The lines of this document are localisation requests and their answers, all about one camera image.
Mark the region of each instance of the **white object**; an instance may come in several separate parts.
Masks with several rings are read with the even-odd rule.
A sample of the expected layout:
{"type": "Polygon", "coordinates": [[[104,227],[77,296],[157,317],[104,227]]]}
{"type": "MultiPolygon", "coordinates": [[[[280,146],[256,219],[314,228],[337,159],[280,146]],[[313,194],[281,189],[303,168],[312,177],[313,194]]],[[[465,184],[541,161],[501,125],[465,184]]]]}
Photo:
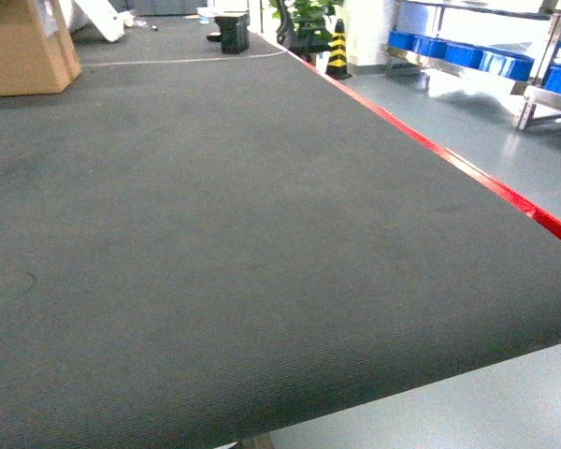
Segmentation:
{"type": "Polygon", "coordinates": [[[108,0],[75,0],[108,42],[124,36],[124,24],[108,0]]]}
{"type": "Polygon", "coordinates": [[[131,28],[135,24],[135,19],[133,17],[133,14],[131,14],[131,11],[123,11],[121,14],[119,14],[119,17],[122,20],[122,24],[126,28],[131,28]]]}
{"type": "Polygon", "coordinates": [[[66,27],[71,33],[77,31],[90,21],[74,0],[59,0],[60,9],[65,16],[66,27]]]}

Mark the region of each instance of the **floor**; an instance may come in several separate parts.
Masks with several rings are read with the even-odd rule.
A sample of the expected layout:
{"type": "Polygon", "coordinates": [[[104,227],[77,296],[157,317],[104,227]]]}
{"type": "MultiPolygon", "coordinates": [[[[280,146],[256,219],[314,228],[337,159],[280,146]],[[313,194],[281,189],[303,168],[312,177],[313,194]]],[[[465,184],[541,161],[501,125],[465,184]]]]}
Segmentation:
{"type": "MultiPolygon", "coordinates": [[[[561,220],[561,123],[521,133],[521,99],[442,74],[344,83],[561,220]]],[[[276,449],[561,448],[561,345],[273,433],[276,449]]]]}

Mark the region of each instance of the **black chair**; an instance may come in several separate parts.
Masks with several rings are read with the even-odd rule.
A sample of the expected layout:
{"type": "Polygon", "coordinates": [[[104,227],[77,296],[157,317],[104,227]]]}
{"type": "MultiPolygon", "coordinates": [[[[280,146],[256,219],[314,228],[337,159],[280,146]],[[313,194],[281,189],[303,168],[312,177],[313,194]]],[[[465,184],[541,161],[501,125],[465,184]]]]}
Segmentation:
{"type": "Polygon", "coordinates": [[[328,42],[316,32],[325,30],[323,26],[310,26],[312,20],[294,19],[285,0],[276,0],[280,13],[280,26],[277,29],[277,42],[291,53],[311,63],[312,53],[330,51],[328,42]]]}

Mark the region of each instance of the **metal rack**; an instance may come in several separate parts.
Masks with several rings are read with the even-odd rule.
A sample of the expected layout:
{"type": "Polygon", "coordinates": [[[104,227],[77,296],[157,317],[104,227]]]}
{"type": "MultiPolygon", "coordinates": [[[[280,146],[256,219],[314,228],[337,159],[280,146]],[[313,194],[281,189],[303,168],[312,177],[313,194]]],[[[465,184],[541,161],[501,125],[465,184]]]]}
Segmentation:
{"type": "Polygon", "coordinates": [[[423,56],[422,54],[414,53],[413,51],[397,49],[386,44],[383,44],[381,48],[385,53],[394,56],[395,58],[404,59],[408,63],[417,65],[420,68],[431,68],[443,73],[448,73],[449,75],[453,75],[454,77],[460,78],[462,80],[470,80],[476,82],[491,81],[509,84],[511,95],[524,94],[525,87],[527,86],[527,83],[523,81],[509,80],[492,73],[476,70],[475,68],[463,67],[461,65],[451,64],[442,59],[423,56]]]}
{"type": "Polygon", "coordinates": [[[487,80],[487,77],[491,77],[493,80],[500,78],[501,82],[509,82],[511,84],[511,94],[522,94],[525,99],[515,123],[520,130],[534,124],[544,123],[547,120],[561,118],[561,114],[549,117],[534,117],[537,105],[547,106],[561,112],[561,94],[555,94],[542,88],[549,67],[561,47],[561,0],[396,0],[393,29],[396,29],[399,6],[402,2],[438,8],[439,14],[433,24],[433,34],[435,36],[440,33],[444,12],[447,8],[532,20],[549,20],[549,32],[544,41],[543,50],[540,52],[541,57],[537,58],[532,66],[527,83],[502,79],[480,70],[453,65],[446,61],[428,58],[412,51],[403,51],[388,45],[383,45],[382,50],[391,56],[403,59],[421,68],[433,68],[464,80],[487,80]]]}
{"type": "MultiPolygon", "coordinates": [[[[557,2],[557,8],[561,8],[561,0],[557,2]]],[[[561,9],[558,9],[551,16],[551,26],[549,34],[545,40],[544,49],[540,53],[542,56],[537,59],[532,66],[528,87],[524,92],[524,105],[516,121],[516,127],[525,130],[529,126],[544,123],[548,119],[561,118],[560,114],[550,117],[535,118],[536,106],[543,105],[561,112],[561,94],[556,94],[543,89],[544,81],[553,64],[554,59],[561,48],[561,9]]]]}
{"type": "Polygon", "coordinates": [[[512,17],[548,19],[557,0],[397,0],[429,7],[466,9],[512,17]]]}

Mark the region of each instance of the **black container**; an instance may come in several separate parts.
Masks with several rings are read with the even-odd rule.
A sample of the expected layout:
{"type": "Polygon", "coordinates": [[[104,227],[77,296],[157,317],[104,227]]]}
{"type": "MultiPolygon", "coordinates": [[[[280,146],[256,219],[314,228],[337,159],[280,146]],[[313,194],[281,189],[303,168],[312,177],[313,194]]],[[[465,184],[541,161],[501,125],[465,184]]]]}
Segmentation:
{"type": "Polygon", "coordinates": [[[247,12],[229,12],[214,18],[221,29],[224,54],[240,54],[250,47],[249,17],[247,12]]]}

